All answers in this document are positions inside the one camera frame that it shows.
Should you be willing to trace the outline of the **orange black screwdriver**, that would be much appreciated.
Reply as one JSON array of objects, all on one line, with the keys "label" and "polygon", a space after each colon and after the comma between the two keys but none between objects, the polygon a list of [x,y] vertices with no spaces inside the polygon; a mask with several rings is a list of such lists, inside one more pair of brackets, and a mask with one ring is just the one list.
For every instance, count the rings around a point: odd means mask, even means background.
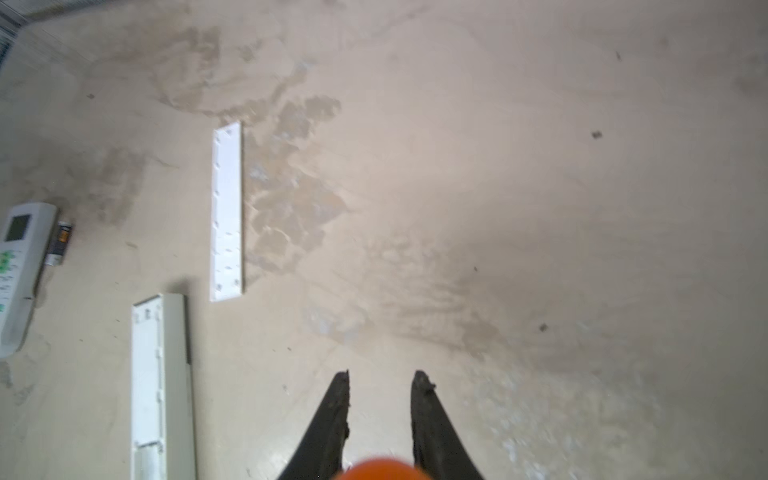
[{"label": "orange black screwdriver", "polygon": [[333,480],[431,480],[431,477],[394,458],[372,458],[335,475]]}]

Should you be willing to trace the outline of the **white air conditioner remote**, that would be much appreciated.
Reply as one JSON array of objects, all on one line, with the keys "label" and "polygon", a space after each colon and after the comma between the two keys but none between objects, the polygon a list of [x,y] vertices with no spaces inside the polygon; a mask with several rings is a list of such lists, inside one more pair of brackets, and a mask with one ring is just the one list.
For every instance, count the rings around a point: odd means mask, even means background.
[{"label": "white air conditioner remote", "polygon": [[1,225],[2,359],[15,354],[24,342],[57,212],[49,203],[19,204]]}]

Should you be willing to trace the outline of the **white battery cover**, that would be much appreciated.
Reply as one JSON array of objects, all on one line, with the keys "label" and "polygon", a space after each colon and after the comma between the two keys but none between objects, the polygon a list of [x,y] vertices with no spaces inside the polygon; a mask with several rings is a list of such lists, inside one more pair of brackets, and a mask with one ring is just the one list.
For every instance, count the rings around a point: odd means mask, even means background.
[{"label": "white battery cover", "polygon": [[243,294],[242,124],[216,129],[212,145],[210,300]]}]

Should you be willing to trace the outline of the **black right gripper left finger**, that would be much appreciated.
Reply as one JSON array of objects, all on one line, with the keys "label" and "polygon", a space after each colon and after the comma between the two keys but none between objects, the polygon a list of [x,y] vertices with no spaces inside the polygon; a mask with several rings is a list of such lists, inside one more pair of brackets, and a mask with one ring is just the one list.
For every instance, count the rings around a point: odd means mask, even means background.
[{"label": "black right gripper left finger", "polygon": [[341,371],[330,382],[280,480],[327,480],[343,470],[343,449],[349,437],[349,407],[349,372]]}]

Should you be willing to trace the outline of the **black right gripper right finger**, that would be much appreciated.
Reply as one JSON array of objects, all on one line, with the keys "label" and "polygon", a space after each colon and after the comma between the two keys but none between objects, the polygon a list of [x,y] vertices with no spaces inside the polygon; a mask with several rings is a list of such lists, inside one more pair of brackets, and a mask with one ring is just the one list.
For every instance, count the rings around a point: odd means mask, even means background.
[{"label": "black right gripper right finger", "polygon": [[429,376],[417,370],[411,383],[414,465],[432,479],[481,480],[456,433]]}]

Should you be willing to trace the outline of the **long white remote control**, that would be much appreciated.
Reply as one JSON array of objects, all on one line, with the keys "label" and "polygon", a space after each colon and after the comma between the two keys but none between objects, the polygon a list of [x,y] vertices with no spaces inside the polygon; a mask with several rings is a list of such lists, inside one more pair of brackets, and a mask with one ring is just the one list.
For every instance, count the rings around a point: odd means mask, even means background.
[{"label": "long white remote control", "polygon": [[185,297],[158,294],[131,313],[132,479],[197,477]]}]

